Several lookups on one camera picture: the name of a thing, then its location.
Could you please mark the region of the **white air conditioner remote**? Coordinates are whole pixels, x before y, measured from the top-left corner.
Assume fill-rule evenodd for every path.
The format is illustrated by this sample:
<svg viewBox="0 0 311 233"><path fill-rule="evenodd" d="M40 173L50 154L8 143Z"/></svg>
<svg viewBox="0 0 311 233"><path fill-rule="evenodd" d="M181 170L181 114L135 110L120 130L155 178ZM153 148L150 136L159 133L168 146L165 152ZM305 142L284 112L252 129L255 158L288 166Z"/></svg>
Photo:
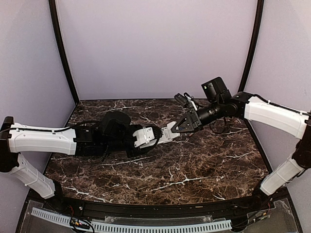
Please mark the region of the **white air conditioner remote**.
<svg viewBox="0 0 311 233"><path fill-rule="evenodd" d="M158 144L172 142L175 138L180 136L180 133L173 133L172 127L176 124L176 121L168 123L165 127L161 128L162 136L158 141Z"/></svg>

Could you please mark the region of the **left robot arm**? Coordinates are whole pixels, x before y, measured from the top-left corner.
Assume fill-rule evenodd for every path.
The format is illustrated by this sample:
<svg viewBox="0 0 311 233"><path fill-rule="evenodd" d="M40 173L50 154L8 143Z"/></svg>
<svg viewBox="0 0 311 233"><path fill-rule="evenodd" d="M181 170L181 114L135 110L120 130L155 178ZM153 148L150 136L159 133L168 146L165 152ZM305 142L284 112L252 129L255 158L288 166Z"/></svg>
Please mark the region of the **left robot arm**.
<svg viewBox="0 0 311 233"><path fill-rule="evenodd" d="M57 211L69 207L61 185L39 172L23 152L53 152L74 156L108 156L124 151L128 157L146 154L160 141L156 125L141 126L119 111L101 120L86 120L66 128L42 128L15 123L7 116L0 128L0 171L9 173L37 192Z"/></svg>

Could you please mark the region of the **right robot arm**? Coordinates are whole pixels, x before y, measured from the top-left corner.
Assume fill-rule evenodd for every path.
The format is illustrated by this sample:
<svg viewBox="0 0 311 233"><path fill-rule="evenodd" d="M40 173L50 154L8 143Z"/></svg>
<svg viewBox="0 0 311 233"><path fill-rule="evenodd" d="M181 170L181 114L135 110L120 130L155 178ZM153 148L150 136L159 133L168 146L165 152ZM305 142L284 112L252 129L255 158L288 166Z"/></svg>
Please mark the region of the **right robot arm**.
<svg viewBox="0 0 311 233"><path fill-rule="evenodd" d="M239 92L232 96L221 77L202 84L209 106L197 108L192 97L176 94L187 111L171 128L173 133L194 133L223 117L236 117L272 126L299 139L295 151L275 171L263 179L259 191L248 199L248 207L259 210L274 194L304 170L311 167L311 115L270 102L260 95Z"/></svg>

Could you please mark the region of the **black front rail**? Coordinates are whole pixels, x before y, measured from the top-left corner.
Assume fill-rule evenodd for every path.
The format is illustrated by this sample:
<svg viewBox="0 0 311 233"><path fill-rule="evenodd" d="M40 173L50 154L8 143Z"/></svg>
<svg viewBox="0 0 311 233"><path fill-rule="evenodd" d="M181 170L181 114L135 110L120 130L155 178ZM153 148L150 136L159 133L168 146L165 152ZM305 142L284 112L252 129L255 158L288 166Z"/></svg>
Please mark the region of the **black front rail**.
<svg viewBox="0 0 311 233"><path fill-rule="evenodd" d="M23 205L22 212L31 204L44 207L60 214L73 214L76 217L86 219L104 219L105 217L133 217L133 218L175 218L212 216L216 218L246 218L248 213L258 211L259 204L251 205L251 196L182 205L129 205L112 204L98 201L88 201L64 197L64 209L57 210L51 204L47 204L38 194L30 191Z"/></svg>

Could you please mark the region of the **left black frame post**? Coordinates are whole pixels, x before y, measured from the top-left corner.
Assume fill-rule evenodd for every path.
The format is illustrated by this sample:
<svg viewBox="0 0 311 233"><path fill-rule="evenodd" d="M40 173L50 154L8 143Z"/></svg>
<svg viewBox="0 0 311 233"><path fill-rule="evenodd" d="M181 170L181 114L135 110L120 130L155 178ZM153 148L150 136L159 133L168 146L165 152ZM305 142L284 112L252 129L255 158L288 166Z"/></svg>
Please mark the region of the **left black frame post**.
<svg viewBox="0 0 311 233"><path fill-rule="evenodd" d="M73 98L74 104L77 105L80 102L80 100L79 100L78 93L77 93L77 90L76 90L76 87L73 81L73 77L71 74L69 62L68 62L66 51L65 51L65 46L64 46L59 18L58 18L57 4L55 0L49 0L48 3L49 3L54 36L55 36L60 60L62 63L63 71L65 74L66 81L67 81L71 96Z"/></svg>

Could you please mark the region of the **black frame post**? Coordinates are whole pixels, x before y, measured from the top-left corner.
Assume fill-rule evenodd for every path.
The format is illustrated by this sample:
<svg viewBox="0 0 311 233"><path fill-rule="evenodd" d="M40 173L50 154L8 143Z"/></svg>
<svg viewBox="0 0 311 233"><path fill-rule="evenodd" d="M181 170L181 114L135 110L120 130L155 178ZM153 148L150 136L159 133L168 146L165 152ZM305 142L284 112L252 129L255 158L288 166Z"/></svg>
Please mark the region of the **black frame post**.
<svg viewBox="0 0 311 233"><path fill-rule="evenodd" d="M238 88L239 92L244 91L246 84L247 84L247 80L248 80L249 73L251 70L252 62L253 62L255 51L256 51L257 41L259 37L263 8L264 8L264 0L257 0L254 25L253 25L251 40L250 40L249 49L247 53L247 58L245 61L245 66L243 69L240 85Z"/></svg>
<svg viewBox="0 0 311 233"><path fill-rule="evenodd" d="M67 81L71 96L73 98L74 104L77 105L80 102L80 100L79 100L78 93L77 93L77 90L76 90L76 87L73 81L73 77L71 74L69 62L68 62L66 51L65 51L65 46L64 46L59 18L58 18L57 4L55 0L49 0L48 3L49 3L54 36L55 36L60 60L62 63L63 71L65 74L66 81Z"/></svg>

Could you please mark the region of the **right black frame post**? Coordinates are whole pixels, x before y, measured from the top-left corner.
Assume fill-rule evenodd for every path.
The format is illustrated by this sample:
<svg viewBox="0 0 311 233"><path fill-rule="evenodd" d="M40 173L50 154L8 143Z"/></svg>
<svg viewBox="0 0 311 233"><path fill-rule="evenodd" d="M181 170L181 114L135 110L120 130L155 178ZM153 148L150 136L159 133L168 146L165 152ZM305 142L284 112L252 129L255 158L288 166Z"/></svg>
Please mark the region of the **right black frame post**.
<svg viewBox="0 0 311 233"><path fill-rule="evenodd" d="M252 62L253 62L255 51L256 51L257 41L259 37L263 8L264 8L264 0L257 0L254 25L253 25L251 40L250 40L249 49L247 53L247 58L245 61L245 66L243 69L240 85L238 88L239 92L244 91L246 84L247 84L247 80L248 80L249 73L251 70Z"/></svg>

